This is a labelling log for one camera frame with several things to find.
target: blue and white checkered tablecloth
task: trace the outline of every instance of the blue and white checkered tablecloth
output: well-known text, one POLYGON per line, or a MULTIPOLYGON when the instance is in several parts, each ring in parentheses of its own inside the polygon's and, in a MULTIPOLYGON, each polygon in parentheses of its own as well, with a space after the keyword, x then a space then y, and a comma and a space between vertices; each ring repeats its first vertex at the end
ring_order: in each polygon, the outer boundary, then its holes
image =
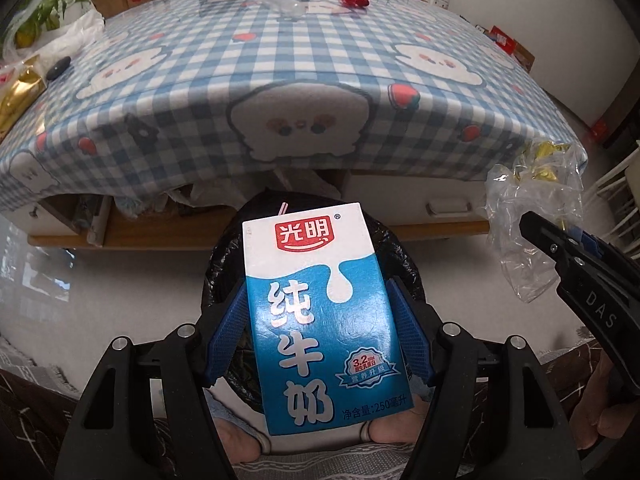
POLYGON ((301 1, 299 20, 254 0, 156 0, 109 20, 0 144, 0 210, 61 193, 148 200, 275 166, 484 180, 532 139, 580 146, 458 16, 301 1))

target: white wall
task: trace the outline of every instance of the white wall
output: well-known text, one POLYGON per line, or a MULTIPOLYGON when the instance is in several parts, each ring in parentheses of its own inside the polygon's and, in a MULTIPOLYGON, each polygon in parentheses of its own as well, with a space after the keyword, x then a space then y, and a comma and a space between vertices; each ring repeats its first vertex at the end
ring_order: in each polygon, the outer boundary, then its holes
POLYGON ((451 0, 449 8, 523 44, 536 56, 533 79, 588 125, 638 62, 640 45, 613 0, 451 0))

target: red brand logo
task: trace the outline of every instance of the red brand logo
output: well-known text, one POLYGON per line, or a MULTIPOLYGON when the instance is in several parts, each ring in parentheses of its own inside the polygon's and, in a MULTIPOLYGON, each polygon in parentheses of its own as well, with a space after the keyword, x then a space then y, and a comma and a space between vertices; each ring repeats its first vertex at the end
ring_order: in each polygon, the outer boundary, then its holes
POLYGON ((334 239, 328 216, 276 224, 278 248, 290 253, 304 253, 324 247, 334 239))

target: blue and white milk carton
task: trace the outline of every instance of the blue and white milk carton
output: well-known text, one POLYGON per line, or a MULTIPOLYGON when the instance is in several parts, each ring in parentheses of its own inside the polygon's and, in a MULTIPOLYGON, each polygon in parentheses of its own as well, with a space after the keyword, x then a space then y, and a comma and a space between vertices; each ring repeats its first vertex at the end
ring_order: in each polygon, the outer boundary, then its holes
POLYGON ((262 404, 272 435, 413 406, 360 204, 242 224, 262 404))

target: drawer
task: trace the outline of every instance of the drawer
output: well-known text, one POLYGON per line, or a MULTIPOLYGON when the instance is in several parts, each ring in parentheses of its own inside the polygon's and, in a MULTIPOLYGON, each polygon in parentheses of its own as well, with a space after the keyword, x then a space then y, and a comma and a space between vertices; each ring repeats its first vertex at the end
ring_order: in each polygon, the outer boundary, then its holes
POLYGON ((31 204, 2 213, 8 221, 31 236, 68 236, 76 232, 53 216, 41 204, 31 204))
POLYGON ((484 182, 350 172, 341 191, 389 226, 484 219, 484 182))

